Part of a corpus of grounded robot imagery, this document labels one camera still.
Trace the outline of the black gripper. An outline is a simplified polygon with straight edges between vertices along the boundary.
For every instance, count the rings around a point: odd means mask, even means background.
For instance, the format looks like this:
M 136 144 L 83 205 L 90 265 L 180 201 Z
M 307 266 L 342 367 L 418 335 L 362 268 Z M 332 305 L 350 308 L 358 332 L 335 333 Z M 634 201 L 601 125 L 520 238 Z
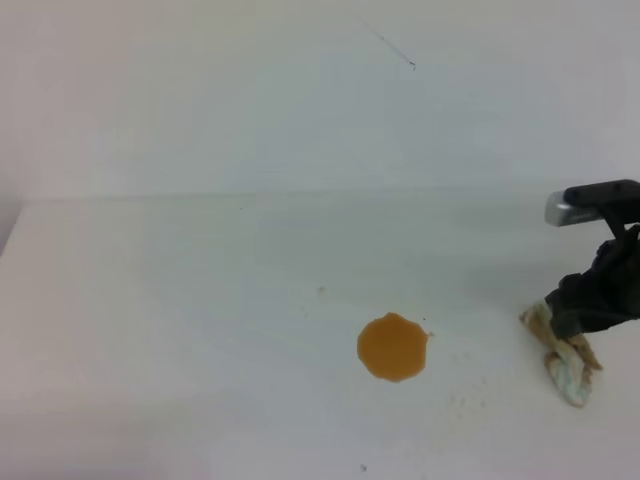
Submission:
M 639 225 L 603 244 L 589 270 L 566 275 L 544 300 L 561 340 L 638 320 Z

